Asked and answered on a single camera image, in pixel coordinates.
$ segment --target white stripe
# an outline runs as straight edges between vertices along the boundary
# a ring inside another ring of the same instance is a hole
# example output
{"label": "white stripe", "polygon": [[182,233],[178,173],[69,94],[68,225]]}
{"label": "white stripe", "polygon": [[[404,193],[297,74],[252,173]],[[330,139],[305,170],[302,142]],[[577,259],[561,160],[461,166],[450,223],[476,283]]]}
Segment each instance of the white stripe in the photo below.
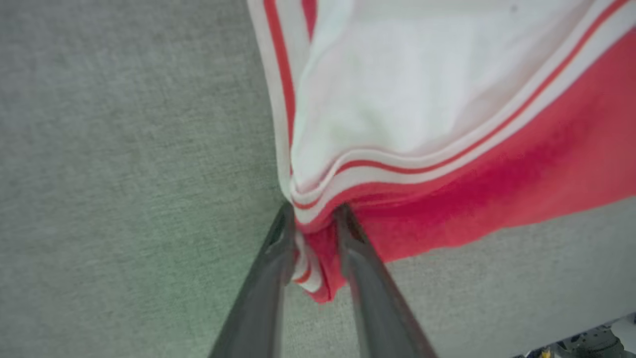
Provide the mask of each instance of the white stripe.
{"label": "white stripe", "polygon": [[291,279],[297,280],[301,278],[310,267],[308,265],[309,262],[307,261],[307,253],[305,252],[305,238],[299,231],[296,231],[296,234],[294,235],[294,241],[296,242],[296,247],[298,248],[298,260],[296,260],[296,265],[294,265],[294,274],[292,275]]}
{"label": "white stripe", "polygon": [[[593,9],[590,10],[593,10],[594,12],[593,18],[590,19],[590,14],[587,14],[585,16],[585,18],[581,21],[581,23],[584,24],[584,27],[577,26],[577,28],[573,31],[575,32],[575,34],[573,33],[573,36],[570,36],[566,43],[564,43],[564,46],[562,46],[550,60],[550,68],[544,66],[540,70],[540,73],[537,74],[538,76],[533,79],[533,88],[538,87],[539,83],[541,83],[543,79],[545,79],[551,73],[551,71],[556,68],[559,63],[561,63],[562,59],[570,53],[572,47],[574,47],[576,42],[581,38],[585,30],[589,28],[593,20],[598,17],[598,14],[600,14],[600,12],[602,12],[602,10],[607,7],[608,3],[610,2],[597,1],[596,3],[594,3]],[[586,42],[586,44],[575,56],[572,62],[557,76],[557,78],[546,89],[544,89],[544,91],[523,113],[518,116],[516,120],[510,123],[503,130],[499,131],[488,141],[482,143],[480,146],[478,146],[468,154],[464,155],[463,157],[457,159],[456,161],[453,161],[447,166],[443,166],[442,168],[438,168],[433,171],[421,174],[400,174],[371,167],[358,167],[348,169],[338,174],[331,180],[329,185],[327,185],[324,189],[324,194],[315,206],[307,210],[296,209],[296,218],[299,222],[304,224],[311,222],[311,220],[313,220],[314,218],[316,218],[316,216],[318,216],[318,214],[320,214],[320,212],[325,208],[325,205],[331,198],[336,196],[338,193],[356,185],[370,182],[396,184],[426,182],[448,174],[451,171],[456,170],[463,165],[466,165],[467,163],[475,160],[481,154],[485,153],[508,137],[512,136],[514,133],[528,124],[536,115],[538,115],[545,107],[547,107],[547,105],[552,103],[558,96],[565,92],[565,90],[567,90],[570,85],[572,85],[588,69],[588,67],[592,65],[596,61],[596,59],[598,59],[611,45],[613,45],[625,33],[627,33],[634,26],[635,22],[636,2],[630,1],[617,12],[615,12],[595,31],[595,33]],[[508,115],[514,112],[515,108],[518,108],[518,106],[519,104],[516,106],[506,106],[506,108],[503,109],[502,112],[507,115],[498,115],[497,117],[507,118]],[[486,125],[488,126],[488,130],[482,131],[480,129],[480,133],[479,136],[477,136],[477,139],[482,138],[485,133],[490,132],[499,123],[500,122],[494,124],[492,122],[486,123]],[[420,168],[425,166],[427,165],[418,165],[415,167]],[[294,197],[294,200],[297,200],[299,203],[309,203],[312,201],[309,200],[310,197],[299,194],[293,189],[292,195]]]}
{"label": "white stripe", "polygon": [[318,261],[318,258],[309,246],[307,246],[307,257],[309,258],[312,272],[309,275],[307,281],[299,283],[299,285],[305,290],[314,293],[318,291],[322,286],[322,270],[320,268],[320,262]]}

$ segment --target textured gray background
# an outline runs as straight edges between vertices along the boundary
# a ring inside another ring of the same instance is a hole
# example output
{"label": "textured gray background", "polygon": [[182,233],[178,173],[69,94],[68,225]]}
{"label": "textured gray background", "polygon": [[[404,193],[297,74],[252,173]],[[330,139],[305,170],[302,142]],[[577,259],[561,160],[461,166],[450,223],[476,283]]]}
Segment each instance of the textured gray background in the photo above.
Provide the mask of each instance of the textured gray background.
{"label": "textured gray background", "polygon": [[[0,2],[0,357],[203,357],[282,201],[247,7]],[[636,310],[636,203],[390,265],[443,357]],[[290,286],[284,357],[355,357]]]}

